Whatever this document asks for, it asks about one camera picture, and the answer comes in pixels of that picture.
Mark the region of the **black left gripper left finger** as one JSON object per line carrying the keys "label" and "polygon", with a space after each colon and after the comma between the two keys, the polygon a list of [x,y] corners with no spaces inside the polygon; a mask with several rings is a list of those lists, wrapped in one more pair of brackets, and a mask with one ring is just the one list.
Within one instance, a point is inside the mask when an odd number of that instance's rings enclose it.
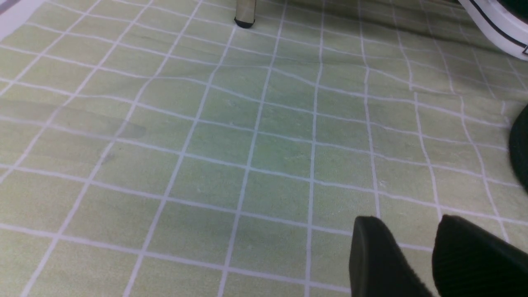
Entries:
{"label": "black left gripper left finger", "polygon": [[377,217],[354,220],[349,254],[353,297],[432,297],[407,262],[390,229]]}

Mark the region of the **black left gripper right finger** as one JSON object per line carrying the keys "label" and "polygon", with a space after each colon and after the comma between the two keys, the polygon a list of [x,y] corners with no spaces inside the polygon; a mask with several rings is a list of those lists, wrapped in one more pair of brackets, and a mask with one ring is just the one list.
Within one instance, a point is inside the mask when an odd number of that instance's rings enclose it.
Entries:
{"label": "black left gripper right finger", "polygon": [[528,255],[472,222],[443,215],[432,254],[442,297],[526,297]]}

